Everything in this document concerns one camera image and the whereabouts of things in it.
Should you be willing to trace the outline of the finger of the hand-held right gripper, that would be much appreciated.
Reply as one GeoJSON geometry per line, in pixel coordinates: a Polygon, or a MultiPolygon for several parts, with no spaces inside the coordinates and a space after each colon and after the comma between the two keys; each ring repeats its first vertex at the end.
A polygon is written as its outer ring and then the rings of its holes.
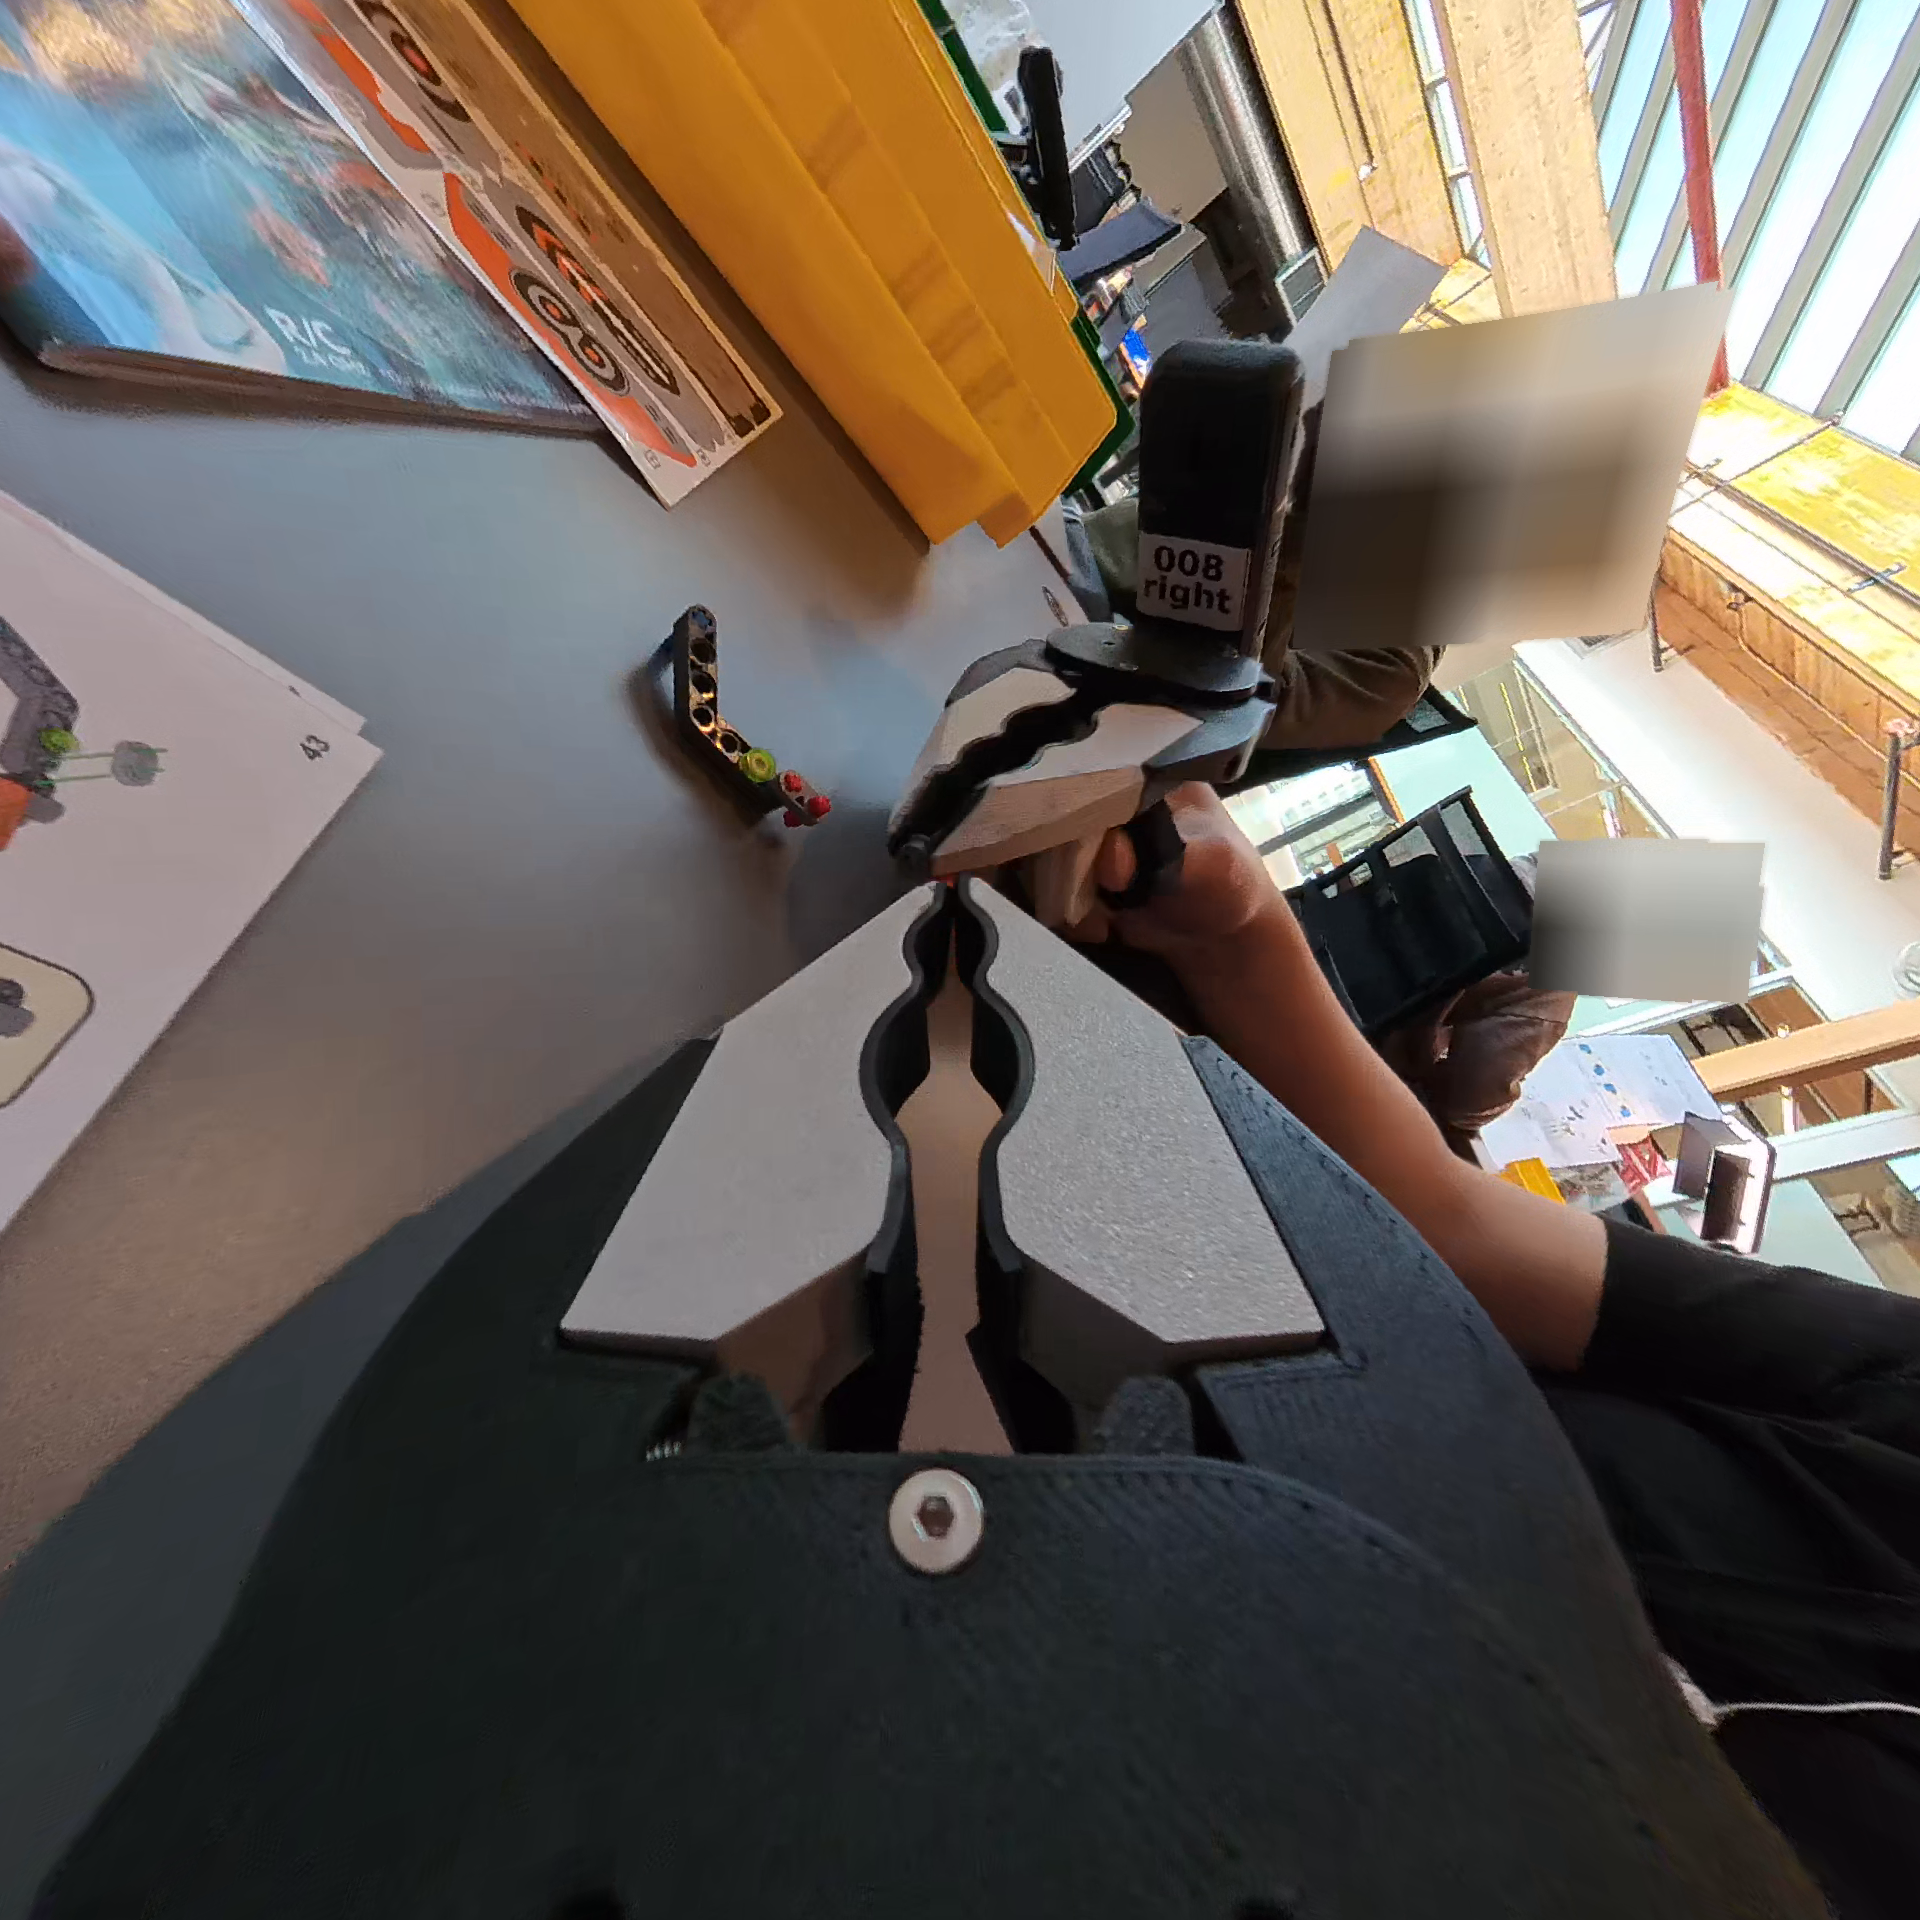
{"type": "MultiPolygon", "coordinates": [[[[929,874],[934,838],[958,823],[990,775],[1026,766],[1049,744],[1088,737],[1099,711],[1095,694],[1040,657],[977,660],[953,686],[889,817],[889,858],[906,874],[929,874]]],[[[1095,849],[1097,840],[1063,849],[1095,849]]]]}
{"type": "Polygon", "coordinates": [[[1144,804],[1146,764],[1200,730],[1186,711],[1114,704],[1095,730],[1026,766],[990,775],[955,825],[934,838],[934,878],[980,874],[1126,825],[1144,804]]]}

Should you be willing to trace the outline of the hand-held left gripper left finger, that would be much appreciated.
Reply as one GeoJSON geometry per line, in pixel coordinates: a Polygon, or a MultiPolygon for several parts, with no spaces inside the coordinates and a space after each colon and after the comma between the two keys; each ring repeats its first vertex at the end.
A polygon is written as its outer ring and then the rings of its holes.
{"type": "Polygon", "coordinates": [[[897,1119],[929,1075],[951,913],[923,884],[722,1026],[569,1344],[755,1377],[804,1442],[899,1448],[923,1311],[897,1119]]]}

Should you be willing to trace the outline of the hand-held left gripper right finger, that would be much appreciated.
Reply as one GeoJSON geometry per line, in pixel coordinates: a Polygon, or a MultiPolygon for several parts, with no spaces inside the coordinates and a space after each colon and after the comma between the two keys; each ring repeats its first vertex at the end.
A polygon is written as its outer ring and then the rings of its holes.
{"type": "Polygon", "coordinates": [[[968,1338],[1017,1452],[1074,1452],[1140,1377],[1328,1342],[1271,1210],[1161,1010],[980,881],[955,884],[977,1180],[968,1338]]]}

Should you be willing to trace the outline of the dark grey angled toy beam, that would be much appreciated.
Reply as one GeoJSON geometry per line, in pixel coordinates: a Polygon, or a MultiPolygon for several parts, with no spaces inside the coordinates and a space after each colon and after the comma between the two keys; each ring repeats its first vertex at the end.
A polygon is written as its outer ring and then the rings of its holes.
{"type": "Polygon", "coordinates": [[[761,750],[720,707],[718,622],[689,607],[651,659],[657,694],[684,759],[755,822],[783,817],[775,785],[750,785],[736,768],[745,750],[761,750]]]}

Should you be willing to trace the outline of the person's right forearm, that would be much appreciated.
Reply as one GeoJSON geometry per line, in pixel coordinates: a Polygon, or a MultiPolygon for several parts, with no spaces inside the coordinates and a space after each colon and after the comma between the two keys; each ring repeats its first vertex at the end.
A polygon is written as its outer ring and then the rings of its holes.
{"type": "Polygon", "coordinates": [[[1455,1155],[1340,1008],[1283,903],[1175,972],[1217,1043],[1407,1219],[1529,1366],[1579,1368],[1600,1318],[1602,1224],[1455,1155]]]}

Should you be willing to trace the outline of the green plastic bin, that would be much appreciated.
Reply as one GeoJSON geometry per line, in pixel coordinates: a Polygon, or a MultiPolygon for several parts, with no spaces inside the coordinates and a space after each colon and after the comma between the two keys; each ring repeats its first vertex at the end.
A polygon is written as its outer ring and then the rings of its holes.
{"type": "Polygon", "coordinates": [[[1015,223],[1026,225],[1026,228],[1032,228],[1034,250],[1039,250],[1036,262],[1044,270],[1048,284],[1055,294],[1055,303],[1063,308],[1063,316],[1073,327],[1073,337],[1079,344],[1081,354],[1088,359],[1088,366],[1095,372],[1095,383],[1104,393],[1108,420],[1104,426],[1102,439],[1094,446],[1094,451],[1088,454],[1079,472],[1073,476],[1073,481],[1063,488],[1063,491],[1071,496],[1090,496],[1095,491],[1097,472],[1120,451],[1129,432],[1137,427],[1135,412],[1120,396],[1120,386],[1116,385],[1114,376],[1107,370],[1099,358],[1097,330],[1087,318],[1081,298],[1066,279],[1066,272],[1058,266],[1058,257],[1055,254],[1039,216],[1026,201],[1022,172],[1025,163],[1017,158],[1020,138],[1015,138],[1012,131],[1009,131],[998,97],[990,94],[987,82],[980,79],[971,59],[971,50],[968,48],[958,22],[953,18],[953,12],[943,2],[919,2],[919,12],[923,15],[938,41],[943,43],[960,88],[966,88],[977,110],[977,118],[987,128],[987,135],[999,151],[1003,169],[1015,182],[1015,200],[1020,201],[1020,212],[1015,216],[1015,223]]]}

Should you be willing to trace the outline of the white paper sheet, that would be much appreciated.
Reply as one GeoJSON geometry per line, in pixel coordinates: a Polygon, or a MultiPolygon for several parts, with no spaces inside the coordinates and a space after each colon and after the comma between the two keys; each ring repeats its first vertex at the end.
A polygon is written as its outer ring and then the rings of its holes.
{"type": "Polygon", "coordinates": [[[1374,226],[1363,226],[1287,337],[1305,369],[1323,369],[1330,354],[1359,338],[1400,331],[1431,298],[1448,266],[1374,226]]]}

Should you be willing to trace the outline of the black mesh office chair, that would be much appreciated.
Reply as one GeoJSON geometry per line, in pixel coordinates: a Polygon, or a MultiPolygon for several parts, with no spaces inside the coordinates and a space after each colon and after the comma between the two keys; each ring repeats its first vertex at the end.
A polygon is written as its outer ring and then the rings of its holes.
{"type": "Polygon", "coordinates": [[[1531,891],[1471,790],[1287,891],[1313,959],[1368,1041],[1529,959],[1531,891]]]}

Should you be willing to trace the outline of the dark office chair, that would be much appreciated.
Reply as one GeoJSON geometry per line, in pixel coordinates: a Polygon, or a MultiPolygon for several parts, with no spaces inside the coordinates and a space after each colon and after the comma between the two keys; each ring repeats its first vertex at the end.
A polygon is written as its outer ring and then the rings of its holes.
{"type": "Polygon", "coordinates": [[[1063,72],[1044,43],[1026,43],[1015,68],[1025,134],[1003,138],[999,156],[1036,226],[1032,254],[1048,284],[1076,294],[1132,270],[1185,226],[1137,188],[1129,167],[1094,151],[1073,160],[1066,138],[1063,72]]]}

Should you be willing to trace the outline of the yellow plastic bin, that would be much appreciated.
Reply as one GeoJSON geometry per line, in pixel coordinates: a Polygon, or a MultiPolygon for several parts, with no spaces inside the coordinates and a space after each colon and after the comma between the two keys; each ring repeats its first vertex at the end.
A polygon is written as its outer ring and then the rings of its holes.
{"type": "Polygon", "coordinates": [[[923,538],[1025,538],[1119,407],[922,7],[515,12],[923,538]]]}

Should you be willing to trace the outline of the printed sticker sheet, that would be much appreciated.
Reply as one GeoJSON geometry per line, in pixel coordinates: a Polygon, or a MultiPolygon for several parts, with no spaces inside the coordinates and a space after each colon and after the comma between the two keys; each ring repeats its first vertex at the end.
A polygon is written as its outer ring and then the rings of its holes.
{"type": "Polygon", "coordinates": [[[779,418],[752,364],[475,4],[240,12],[665,508],[779,418]]]}

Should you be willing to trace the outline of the small black device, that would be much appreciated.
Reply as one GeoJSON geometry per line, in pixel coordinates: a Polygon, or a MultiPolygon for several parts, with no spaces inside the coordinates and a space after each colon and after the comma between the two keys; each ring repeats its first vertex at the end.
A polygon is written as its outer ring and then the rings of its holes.
{"type": "Polygon", "coordinates": [[[1691,1234],[1723,1254],[1756,1258],[1777,1163],[1775,1140],[1739,1119],[1688,1116],[1671,1187],[1691,1234]]]}

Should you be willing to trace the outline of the red ceiling pipe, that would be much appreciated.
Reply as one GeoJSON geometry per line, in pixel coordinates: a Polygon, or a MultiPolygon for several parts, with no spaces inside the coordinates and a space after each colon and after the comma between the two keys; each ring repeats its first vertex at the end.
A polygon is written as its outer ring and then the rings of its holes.
{"type": "Polygon", "coordinates": [[[1712,97],[1702,2],[1668,2],[1671,72],[1682,135],[1688,236],[1699,284],[1723,284],[1712,174],[1712,97]]]}

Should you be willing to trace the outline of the open white instruction booklet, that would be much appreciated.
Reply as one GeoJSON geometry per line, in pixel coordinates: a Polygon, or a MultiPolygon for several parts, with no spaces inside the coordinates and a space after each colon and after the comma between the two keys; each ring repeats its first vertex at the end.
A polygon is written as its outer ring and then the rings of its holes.
{"type": "Polygon", "coordinates": [[[2,500],[2,1220],[377,766],[363,718],[2,500]]]}

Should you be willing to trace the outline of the person's black shirt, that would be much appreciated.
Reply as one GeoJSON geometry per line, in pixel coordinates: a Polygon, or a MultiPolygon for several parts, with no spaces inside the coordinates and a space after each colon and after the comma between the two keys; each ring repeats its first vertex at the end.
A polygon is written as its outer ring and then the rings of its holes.
{"type": "Polygon", "coordinates": [[[1836,1915],[1918,1915],[1918,1304],[1610,1224],[1538,1377],[1668,1664],[1836,1915]]]}

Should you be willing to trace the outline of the blue cover instruction booklet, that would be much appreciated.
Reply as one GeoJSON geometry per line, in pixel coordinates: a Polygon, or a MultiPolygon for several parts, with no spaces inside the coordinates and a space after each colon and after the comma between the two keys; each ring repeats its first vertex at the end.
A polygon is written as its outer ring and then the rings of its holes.
{"type": "Polygon", "coordinates": [[[2,240],[59,372],[601,432],[234,4],[2,4],[2,240]]]}

